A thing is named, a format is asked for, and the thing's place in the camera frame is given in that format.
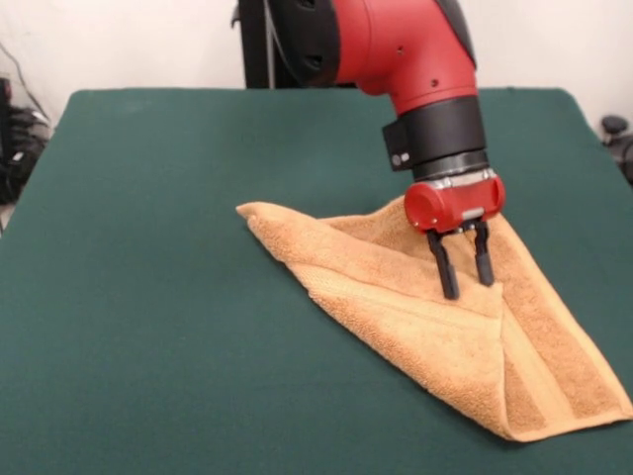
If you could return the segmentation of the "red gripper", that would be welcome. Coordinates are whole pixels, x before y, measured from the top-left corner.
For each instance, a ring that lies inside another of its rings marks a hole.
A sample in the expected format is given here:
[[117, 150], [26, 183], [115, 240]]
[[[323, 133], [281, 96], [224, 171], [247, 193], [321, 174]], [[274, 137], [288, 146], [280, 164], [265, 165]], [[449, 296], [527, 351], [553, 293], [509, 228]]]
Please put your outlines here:
[[486, 179], [467, 178], [455, 183], [456, 177], [411, 185], [404, 197], [407, 220], [426, 233], [429, 249], [437, 265], [443, 295], [447, 300], [460, 296], [454, 267], [442, 243], [445, 233], [472, 223], [475, 236], [475, 261], [480, 283], [494, 284], [489, 252], [490, 231], [484, 221], [496, 216], [505, 203], [505, 187], [498, 176]]

